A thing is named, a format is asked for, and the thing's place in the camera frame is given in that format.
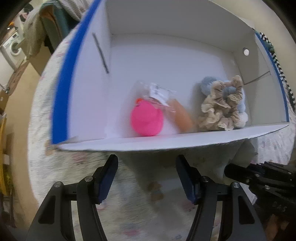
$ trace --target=yellow object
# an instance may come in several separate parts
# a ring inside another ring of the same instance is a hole
[[[4,130],[6,125],[6,117],[3,118],[1,125],[0,125],[0,190],[3,193],[3,195],[7,196],[7,182],[11,182],[10,176],[6,173],[4,174],[3,170],[3,160],[4,160],[4,154],[3,154],[3,141],[4,141]]]

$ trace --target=screw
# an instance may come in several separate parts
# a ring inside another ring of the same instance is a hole
[[[56,183],[54,184],[54,187],[55,187],[55,188],[59,188],[61,185],[62,185],[62,182],[56,182]]]
[[[233,186],[234,188],[239,188],[239,184],[238,184],[237,182],[232,183],[232,186]]]
[[[202,176],[202,181],[207,183],[209,181],[209,178],[207,176]]]
[[[93,177],[92,176],[87,176],[87,177],[84,178],[84,180],[86,182],[91,182],[93,180]]]

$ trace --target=cardboard piece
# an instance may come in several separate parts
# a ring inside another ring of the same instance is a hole
[[[233,131],[179,134],[168,119],[139,137],[130,112],[137,82],[175,90],[195,120],[205,76],[244,81],[249,121]],[[227,143],[288,125],[269,52],[241,19],[208,0],[94,0],[69,46],[54,103],[52,142],[65,150],[159,150]]]

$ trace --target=beige wall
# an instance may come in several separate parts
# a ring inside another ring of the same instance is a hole
[[[279,17],[262,0],[212,0],[238,17],[253,21],[275,47],[277,58],[296,93],[296,44]]]

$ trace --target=light blue plush toy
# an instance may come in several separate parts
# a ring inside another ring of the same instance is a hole
[[[202,93],[205,96],[208,96],[211,93],[211,87],[212,87],[212,83],[214,81],[217,81],[217,78],[212,77],[212,76],[206,76],[204,77],[204,79],[201,81],[200,83],[200,89],[202,91]],[[223,90],[223,98],[226,99],[226,97],[230,94],[234,94],[236,91],[235,87],[225,87]],[[243,113],[246,111],[246,104],[245,104],[245,92],[244,89],[242,89],[242,100],[239,102],[239,104],[237,105],[237,109],[239,111],[239,113]]]

